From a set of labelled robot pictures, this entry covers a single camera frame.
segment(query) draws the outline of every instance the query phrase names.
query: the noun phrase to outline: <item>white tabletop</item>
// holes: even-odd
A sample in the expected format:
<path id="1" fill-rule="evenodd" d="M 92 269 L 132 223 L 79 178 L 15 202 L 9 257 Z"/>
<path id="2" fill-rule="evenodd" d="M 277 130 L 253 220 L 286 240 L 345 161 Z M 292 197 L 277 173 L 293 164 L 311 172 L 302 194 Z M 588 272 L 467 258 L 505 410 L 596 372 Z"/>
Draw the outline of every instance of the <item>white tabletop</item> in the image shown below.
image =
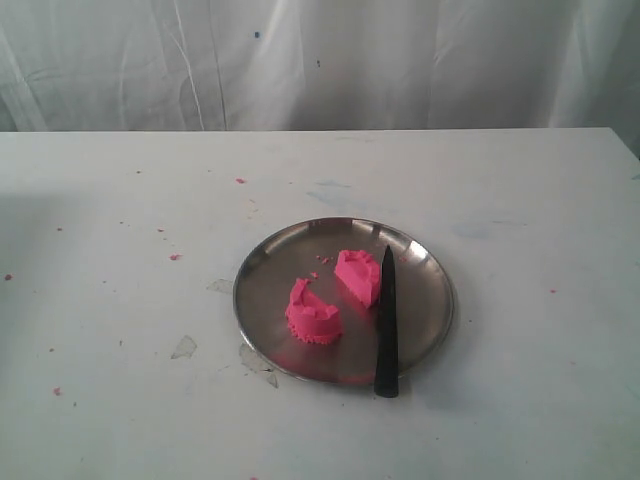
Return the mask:
<path id="1" fill-rule="evenodd" d="M 245 255 L 335 215 L 456 286 L 399 399 L 239 355 Z M 2 479 L 640 471 L 640 164 L 608 129 L 1 134 L 0 273 Z"/>

